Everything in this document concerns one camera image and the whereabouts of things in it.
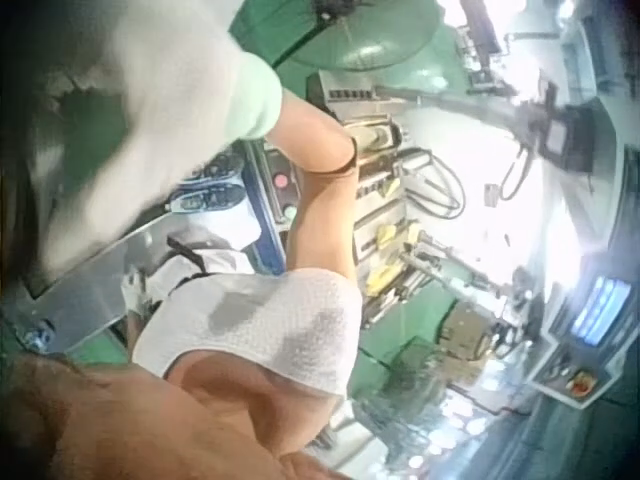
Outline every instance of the blue screen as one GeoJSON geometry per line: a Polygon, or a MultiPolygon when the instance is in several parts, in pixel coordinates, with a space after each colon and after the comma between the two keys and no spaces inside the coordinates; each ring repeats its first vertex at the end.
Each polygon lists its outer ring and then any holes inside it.
{"type": "Polygon", "coordinates": [[[573,322],[571,333],[587,345],[597,346],[624,307],[631,285],[620,280],[598,277],[584,308],[573,322]]]}

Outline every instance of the fan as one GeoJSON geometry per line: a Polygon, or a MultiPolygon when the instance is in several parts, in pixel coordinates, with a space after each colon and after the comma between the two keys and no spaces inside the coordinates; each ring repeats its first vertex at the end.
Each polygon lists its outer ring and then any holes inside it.
{"type": "Polygon", "coordinates": [[[314,26],[273,63],[365,72],[401,63],[429,43],[441,19],[430,0],[304,0],[296,21],[314,26]]]}

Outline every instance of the hand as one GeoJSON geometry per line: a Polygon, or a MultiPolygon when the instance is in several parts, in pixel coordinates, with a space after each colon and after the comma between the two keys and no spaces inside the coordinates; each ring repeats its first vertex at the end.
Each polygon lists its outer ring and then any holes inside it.
{"type": "Polygon", "coordinates": [[[124,304],[128,312],[134,312],[144,316],[146,306],[149,303],[144,274],[135,267],[122,277],[120,288],[124,297],[124,304]]]}

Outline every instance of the light green cuff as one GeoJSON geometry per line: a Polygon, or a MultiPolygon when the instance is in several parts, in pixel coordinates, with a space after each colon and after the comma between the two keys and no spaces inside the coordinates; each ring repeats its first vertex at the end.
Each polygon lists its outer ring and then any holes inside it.
{"type": "Polygon", "coordinates": [[[282,85],[260,57],[243,52],[226,122],[229,143],[264,137],[275,126],[282,108],[282,85]]]}

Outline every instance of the red button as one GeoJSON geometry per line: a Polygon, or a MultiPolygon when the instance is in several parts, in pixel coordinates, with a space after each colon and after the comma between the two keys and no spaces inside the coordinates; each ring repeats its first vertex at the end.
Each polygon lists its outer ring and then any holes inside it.
{"type": "Polygon", "coordinates": [[[284,173],[277,173],[273,177],[273,184],[279,189],[287,188],[289,186],[289,177],[284,173]]]}

